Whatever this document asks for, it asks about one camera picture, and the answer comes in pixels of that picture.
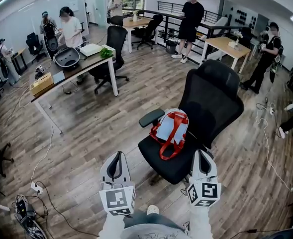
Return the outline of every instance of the railing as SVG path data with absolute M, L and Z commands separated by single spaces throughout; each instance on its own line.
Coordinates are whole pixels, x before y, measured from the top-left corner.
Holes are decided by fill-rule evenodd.
M 166 47 L 166 41 L 168 39 L 173 39 L 174 41 L 176 41 L 178 36 L 175 35 L 175 32 L 179 32 L 180 23 L 178 24 L 178 23 L 176 23 L 176 21 L 173 22 L 173 19 L 177 19 L 177 22 L 179 22 L 179 21 L 181 22 L 182 19 L 176 15 L 171 15 L 171 14 L 157 12 L 157 11 L 151 11 L 151 10 L 139 10 L 139 12 L 138 12 L 138 15 L 143 15 L 144 17 L 152 18 L 152 15 L 149 15 L 149 14 L 162 15 L 164 18 L 164 20 L 162 21 L 162 23 L 159 26 L 160 35 L 158 36 L 159 38 L 163 39 L 163 44 L 161 44 L 159 42 L 158 42 L 158 44 Z M 205 41 L 201 39 L 202 36 L 206 36 L 206 38 L 228 36 L 229 38 L 235 39 L 236 37 L 234 37 L 231 34 L 231 30 L 232 29 L 239 29 L 239 28 L 242 28 L 242 27 L 241 26 L 210 26 L 210 25 L 207 25 L 204 23 L 200 23 L 199 28 L 197 30 L 198 36 L 196 37 L 198 42 L 197 42 L 197 44 L 193 43 L 192 52 L 194 52 L 198 55 L 202 54 L 203 44 L 205 43 Z M 204 59 L 207 59 L 207 56 L 215 51 L 216 51 L 215 48 L 209 46 Z
M 183 7 L 184 7 L 183 4 L 161 2 L 161 1 L 158 1 L 157 3 L 158 3 L 158 10 L 182 14 Z M 220 14 L 214 13 L 209 10 L 205 10 L 203 20 L 209 23 L 215 24 L 221 17 L 222 15 Z

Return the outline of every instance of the black t-shirt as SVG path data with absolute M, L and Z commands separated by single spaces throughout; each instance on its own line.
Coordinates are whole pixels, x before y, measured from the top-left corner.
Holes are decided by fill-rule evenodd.
M 182 24 L 198 27 L 202 17 L 204 16 L 204 11 L 204 7 L 199 2 L 187 2 L 184 4 L 183 8 L 185 18 L 183 19 Z
M 271 41 L 267 44 L 267 49 L 273 50 L 274 48 L 280 49 L 281 47 L 281 40 L 278 36 L 272 37 Z M 264 51 L 264 54 L 262 55 L 263 59 L 270 59 L 273 60 L 276 55 L 270 54 L 266 51 Z

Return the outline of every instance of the desk with black top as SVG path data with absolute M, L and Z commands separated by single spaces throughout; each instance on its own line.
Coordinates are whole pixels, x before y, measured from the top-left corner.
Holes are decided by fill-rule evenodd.
M 25 51 L 25 49 L 26 48 L 23 48 L 23 49 L 19 50 L 16 55 L 11 57 L 11 61 L 12 61 L 13 65 L 14 65 L 14 67 L 16 69 L 17 74 L 19 74 L 19 75 L 21 75 L 28 68 L 27 65 L 26 65 L 26 62 L 25 62 L 25 60 L 23 58 L 23 55 L 22 55 L 22 53 Z M 23 65 L 25 66 L 25 68 L 23 70 L 21 70 L 21 68 L 19 66 L 18 57 L 21 58 L 21 60 L 23 62 Z
M 113 57 L 109 58 L 101 58 L 100 52 L 88 57 L 86 60 L 79 61 L 79 66 L 71 71 L 63 71 L 58 65 L 56 65 L 54 62 L 51 63 L 50 68 L 46 70 L 45 73 L 51 73 L 51 76 L 54 79 L 59 78 L 57 82 L 54 81 L 54 84 L 45 88 L 44 90 L 40 91 L 34 96 L 34 99 L 31 101 L 35 104 L 35 106 L 38 108 L 40 113 L 45 117 L 45 119 L 51 124 L 51 126 L 54 128 L 56 132 L 59 134 L 62 133 L 62 131 L 58 128 L 58 126 L 53 122 L 53 120 L 49 117 L 49 115 L 45 112 L 45 110 L 42 108 L 42 106 L 39 104 L 39 101 L 44 99 L 47 95 L 50 93 L 56 91 L 59 87 L 66 84 L 67 82 L 77 78 L 79 75 L 84 74 L 85 72 L 92 70 L 93 68 L 103 64 L 108 63 L 109 71 L 110 71 L 110 77 L 111 77 L 111 83 L 113 88 L 113 93 L 115 96 L 118 96 L 118 90 L 116 86 L 116 80 L 115 80 L 115 73 L 114 73 L 114 67 L 113 67 Z M 30 85 L 35 81 L 34 74 L 30 75 Z

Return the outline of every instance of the wooden floor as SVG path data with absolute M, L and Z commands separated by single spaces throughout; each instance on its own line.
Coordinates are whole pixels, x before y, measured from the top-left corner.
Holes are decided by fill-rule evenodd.
M 104 30 L 94 28 L 92 41 L 98 42 Z M 98 195 L 100 188 L 99 169 L 103 162 L 118 150 L 127 155 L 131 178 L 136 183 L 137 200 L 135 208 L 146 210 L 155 204 L 161 214 L 178 225 L 189 220 L 188 199 L 181 194 L 184 188 L 170 185 L 161 180 L 156 186 L 149 186 L 152 168 L 139 152 L 137 144 L 149 134 L 149 128 L 142 129 L 138 120 L 156 108 L 177 107 L 184 90 L 187 72 L 197 65 L 188 62 L 183 65 L 170 58 L 163 47 L 154 50 L 144 46 L 140 50 L 127 52 L 124 47 L 125 66 L 119 75 L 127 75 L 129 82 L 118 80 L 119 96 L 114 97 L 111 85 L 105 85 L 99 95 L 94 94 L 93 77 L 88 76 L 79 90 L 67 96 L 61 88 L 50 95 L 47 101 L 52 109 L 46 111 L 63 131 L 54 134 L 48 157 L 38 166 L 33 181 L 42 181 L 48 188 L 55 207 L 62 212 L 77 229 L 98 233 L 105 220 L 105 212 Z M 231 65 L 232 59 L 225 56 L 223 61 Z M 242 64 L 239 60 L 236 71 Z M 240 77 L 247 79 L 256 66 L 257 60 L 248 63 Z M 16 86 L 28 84 L 30 66 Z M 280 70 L 268 95 L 276 106 L 278 123 L 289 118 L 283 107 L 293 98 L 284 87 L 288 74 Z M 266 139 L 263 128 L 255 122 L 256 103 L 263 103 L 271 86 L 266 73 L 259 95 L 239 90 L 245 104 L 243 115 L 224 130 L 214 141 L 212 153 L 217 164 L 219 181 L 222 183 L 220 201 L 210 210 L 210 223 L 215 239 L 229 239 L 239 231 L 247 229 L 281 230 L 290 226 L 289 217 L 293 209 L 287 204 L 293 202 L 293 193 L 282 184 L 267 163 Z M 66 90 L 74 90 L 68 83 Z M 24 89 L 7 88 L 0 105 L 0 124 L 5 123 L 13 111 Z M 31 99 L 28 94 L 21 104 Z M 269 159 L 278 174 L 289 187 L 293 186 L 293 136 L 286 139 L 274 136 L 275 118 L 261 112 L 268 120 L 266 134 L 269 138 Z M 51 127 L 33 104 L 26 108 L 17 107 L 7 124 L 0 128 L 1 144 L 11 142 L 6 156 L 15 159 L 14 164 L 5 165 L 6 178 L 0 177 L 0 203 L 10 206 L 11 212 L 0 212 L 0 231 L 4 238 L 22 239 L 24 230 L 13 216 L 11 204 L 17 194 L 31 196 L 30 178 L 34 167 L 45 155 L 51 135 Z M 55 239 L 93 238 L 71 230 L 64 219 L 50 205 L 48 196 L 42 196 L 49 209 L 48 225 Z M 30 199 L 34 208 L 43 212 L 39 200 Z M 39 223 L 45 228 L 45 220 Z M 241 234 L 237 238 L 261 238 L 267 235 Z

